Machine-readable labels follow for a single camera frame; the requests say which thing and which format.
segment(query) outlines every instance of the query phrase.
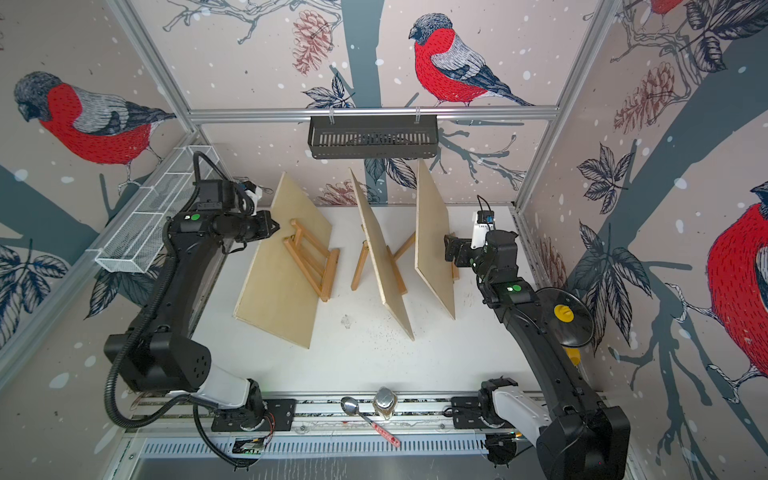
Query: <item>plywood board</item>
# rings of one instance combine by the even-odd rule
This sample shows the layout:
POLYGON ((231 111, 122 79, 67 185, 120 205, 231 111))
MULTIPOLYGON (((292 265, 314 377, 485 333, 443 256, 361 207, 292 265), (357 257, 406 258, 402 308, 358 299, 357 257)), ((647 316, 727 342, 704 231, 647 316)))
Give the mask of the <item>plywood board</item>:
POLYGON ((318 297, 283 245, 283 238, 296 232, 290 224, 295 218, 327 248, 331 224, 284 172, 270 212, 280 230, 260 241, 235 317, 308 349, 318 297))
POLYGON ((387 250, 386 242, 384 241, 384 234, 382 228, 379 225, 379 221, 373 215, 371 206, 368 205, 368 198, 362 192, 360 184, 357 183, 355 174, 352 169, 349 169, 349 174, 352 175, 352 184, 355 188, 355 197, 357 198, 357 208, 360 211, 360 217, 362 218, 362 229, 366 232, 366 240, 368 240, 368 248, 373 262, 373 271, 376 274, 376 281, 379 283, 379 293, 382 297, 384 306, 387 307, 392 316, 395 317, 397 323, 408 333, 408 336, 413 337, 413 330, 411 329, 411 322, 408 320, 408 312, 406 312, 406 305, 402 301, 402 295, 397 283, 397 277, 395 271, 392 268, 392 261, 390 260, 390 253, 387 250))
POLYGON ((453 300, 453 271, 445 261, 445 241, 450 233, 448 208, 442 201, 432 174, 424 160, 419 159, 416 184, 416 255, 415 266, 429 289, 456 319, 453 300))

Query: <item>metal spoon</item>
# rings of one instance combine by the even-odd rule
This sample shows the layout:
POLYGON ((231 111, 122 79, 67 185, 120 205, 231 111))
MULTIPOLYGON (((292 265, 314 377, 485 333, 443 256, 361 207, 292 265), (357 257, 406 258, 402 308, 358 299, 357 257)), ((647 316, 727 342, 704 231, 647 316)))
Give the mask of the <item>metal spoon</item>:
POLYGON ((347 415, 360 415, 364 420, 366 420, 368 423, 371 424, 374 430, 376 430, 379 435, 384 437, 387 442, 391 443, 393 447, 396 449, 400 448, 400 441, 394 437, 391 433, 387 432, 385 429, 383 429, 378 423, 374 422, 373 420, 369 419, 367 416, 360 413, 360 405, 351 396, 346 396, 341 399, 341 410, 344 411, 347 415))

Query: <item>black metal basket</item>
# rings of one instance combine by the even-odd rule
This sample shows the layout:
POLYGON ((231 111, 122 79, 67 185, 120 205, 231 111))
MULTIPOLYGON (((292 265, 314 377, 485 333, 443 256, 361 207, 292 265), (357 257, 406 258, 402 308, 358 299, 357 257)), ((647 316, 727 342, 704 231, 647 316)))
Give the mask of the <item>black metal basket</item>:
POLYGON ((370 115, 312 117, 314 158, 432 158, 437 155, 437 116, 370 115))

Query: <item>bird wing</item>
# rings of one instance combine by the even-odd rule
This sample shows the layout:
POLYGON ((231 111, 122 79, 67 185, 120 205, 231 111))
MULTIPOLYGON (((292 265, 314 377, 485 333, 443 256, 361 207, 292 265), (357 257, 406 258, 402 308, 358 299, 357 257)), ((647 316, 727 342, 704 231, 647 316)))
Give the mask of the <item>bird wing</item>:
POLYGON ((763 247, 757 252, 755 273, 757 274, 757 286, 760 288, 760 298, 763 299, 763 307, 768 310, 768 247, 763 247))
POLYGON ((485 67, 485 59, 468 47, 458 35, 454 35, 448 51, 434 54, 431 59, 432 64, 447 77, 464 83, 468 83, 468 79, 485 67))
POLYGON ((125 130, 129 113, 124 98, 77 87, 72 89, 83 109, 72 125, 76 130, 91 135, 117 135, 125 130))

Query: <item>red bird illustration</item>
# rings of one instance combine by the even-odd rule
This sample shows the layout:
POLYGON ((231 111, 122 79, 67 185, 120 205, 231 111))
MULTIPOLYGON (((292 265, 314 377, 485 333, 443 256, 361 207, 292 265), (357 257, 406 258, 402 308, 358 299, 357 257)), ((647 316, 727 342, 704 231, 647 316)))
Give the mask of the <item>red bird illustration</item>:
MULTIPOLYGON (((756 377, 768 377, 768 182, 751 190, 760 199, 739 220, 715 240, 707 259, 712 307, 690 305, 680 287, 677 291, 685 309, 717 320, 728 336, 750 360, 750 367, 738 379, 731 379, 717 365, 708 368, 721 374, 733 388, 729 402, 739 403, 739 387, 756 377)), ((683 322, 687 313, 678 319, 683 322)))
POLYGON ((139 185, 131 180, 131 161, 145 149, 151 151, 149 139, 160 122, 176 117, 117 95, 65 84, 44 71, 23 77, 13 94, 22 117, 37 118, 73 154, 96 164, 125 165, 128 179, 118 189, 139 185))
POLYGON ((444 101, 465 105, 476 98, 503 97, 520 105, 532 105, 515 96, 498 79, 479 53, 453 31, 451 20, 442 13, 429 13, 416 20, 408 38, 415 40, 416 77, 429 93, 444 101))

